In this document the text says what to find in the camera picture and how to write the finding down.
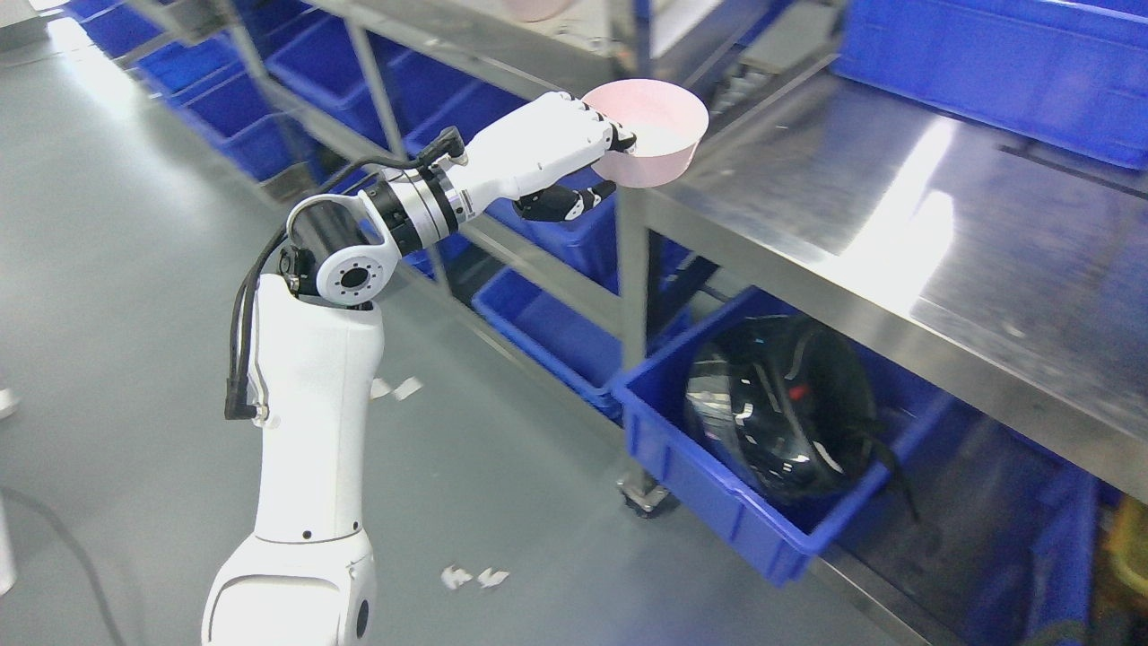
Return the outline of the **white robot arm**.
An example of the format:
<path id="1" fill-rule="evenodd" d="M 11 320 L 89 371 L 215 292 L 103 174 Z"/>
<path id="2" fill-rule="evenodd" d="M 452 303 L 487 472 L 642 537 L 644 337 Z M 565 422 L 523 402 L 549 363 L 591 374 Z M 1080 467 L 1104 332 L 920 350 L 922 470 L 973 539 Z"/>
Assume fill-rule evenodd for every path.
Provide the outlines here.
<path id="1" fill-rule="evenodd" d="M 245 277 L 225 414 L 261 429 L 261 485 L 254 531 L 205 599 L 204 645 L 369 643 L 362 450 L 383 352 L 372 302 L 404 255 L 475 213 L 447 170 L 403 164 L 357 195 L 300 201 Z"/>

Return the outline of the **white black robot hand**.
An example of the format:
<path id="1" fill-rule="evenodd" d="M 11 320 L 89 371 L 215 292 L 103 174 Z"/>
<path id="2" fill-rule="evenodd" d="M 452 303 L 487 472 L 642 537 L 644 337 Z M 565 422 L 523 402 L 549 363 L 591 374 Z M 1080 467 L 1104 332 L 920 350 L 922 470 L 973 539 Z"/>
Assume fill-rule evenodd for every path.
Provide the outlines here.
<path id="1" fill-rule="evenodd" d="M 573 221 L 616 189 L 611 180 L 590 188 L 559 184 L 608 151 L 631 153 L 637 137 L 566 92 L 548 92 L 517 108 L 466 143 L 466 163 L 447 168 L 463 200 L 459 223 L 506 199 L 530 221 Z"/>

